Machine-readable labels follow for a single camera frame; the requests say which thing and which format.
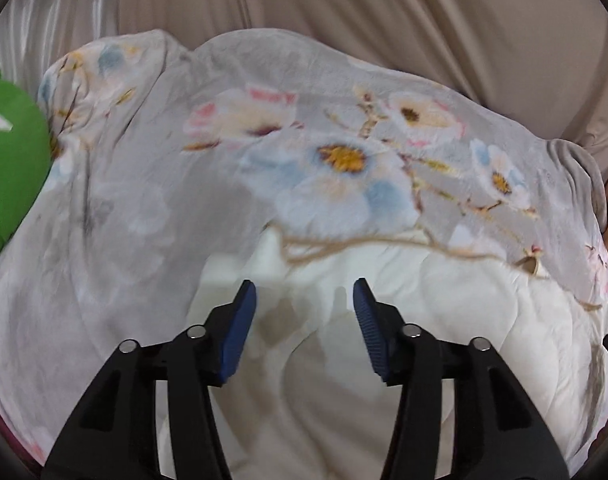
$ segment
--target beige curtain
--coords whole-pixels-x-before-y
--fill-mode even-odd
[[[0,68],[32,97],[67,52],[117,34],[118,0],[9,0],[0,14]]]
[[[455,88],[545,139],[584,146],[608,175],[608,14],[599,0],[121,0],[122,32],[190,48],[279,27]]]

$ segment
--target blue flower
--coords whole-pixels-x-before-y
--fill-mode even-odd
[[[105,46],[97,59],[97,66],[100,76],[106,77],[107,74],[118,70],[124,64],[124,53],[122,48],[116,44]]]
[[[479,139],[470,142],[473,168],[478,182],[489,196],[522,211],[532,212],[526,180],[509,156],[497,146]]]
[[[52,91],[52,84],[50,82],[50,75],[47,74],[44,76],[44,79],[42,79],[42,82],[40,83],[40,87],[37,91],[37,95],[42,99],[42,101],[44,102],[45,105],[49,104],[51,91]]]
[[[287,128],[245,148],[237,177],[294,235],[392,235],[419,217],[402,161],[375,140]]]

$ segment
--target red fabric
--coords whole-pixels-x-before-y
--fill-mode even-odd
[[[20,444],[20,442],[15,438],[15,435],[8,429],[4,420],[0,415],[0,433],[13,450],[13,452],[17,455],[17,457],[24,462],[24,465],[33,472],[36,476],[40,475],[40,471],[42,470],[42,466],[37,463],[37,461],[31,456],[31,454],[24,449],[24,446]]]

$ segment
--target gray blanket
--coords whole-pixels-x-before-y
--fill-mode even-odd
[[[41,461],[117,343],[177,335],[209,255],[269,222],[541,260],[608,308],[593,159],[417,76],[277,30],[150,32],[69,54],[40,100],[62,154],[0,256],[0,412]]]

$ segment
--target screw head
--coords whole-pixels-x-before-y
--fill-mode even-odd
[[[130,354],[138,347],[138,342],[135,339],[127,339],[126,341],[122,341],[120,343],[120,352],[123,354]]]
[[[491,343],[488,339],[484,337],[476,337],[475,339],[473,339],[473,346],[480,352],[486,352],[487,350],[490,350]]]
[[[191,339],[199,339],[206,335],[206,329],[203,325],[193,325],[186,331],[186,335]]]
[[[416,324],[408,323],[402,327],[402,334],[406,337],[420,337],[422,335],[422,329]]]

